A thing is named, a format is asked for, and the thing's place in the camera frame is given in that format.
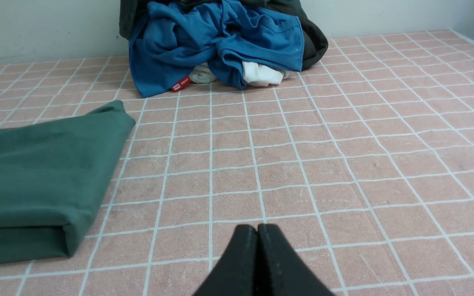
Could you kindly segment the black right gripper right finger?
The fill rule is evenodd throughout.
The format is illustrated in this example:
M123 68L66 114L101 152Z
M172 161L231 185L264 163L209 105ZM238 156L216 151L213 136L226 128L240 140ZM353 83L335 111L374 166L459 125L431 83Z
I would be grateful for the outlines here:
M258 296L333 296L291 247L275 224L258 225Z

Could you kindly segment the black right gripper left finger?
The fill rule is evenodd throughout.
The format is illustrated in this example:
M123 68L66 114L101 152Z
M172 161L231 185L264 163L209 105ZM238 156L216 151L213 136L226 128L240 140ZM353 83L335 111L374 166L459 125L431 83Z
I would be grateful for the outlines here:
M250 225L237 225L224 253L195 296L252 296L258 235Z

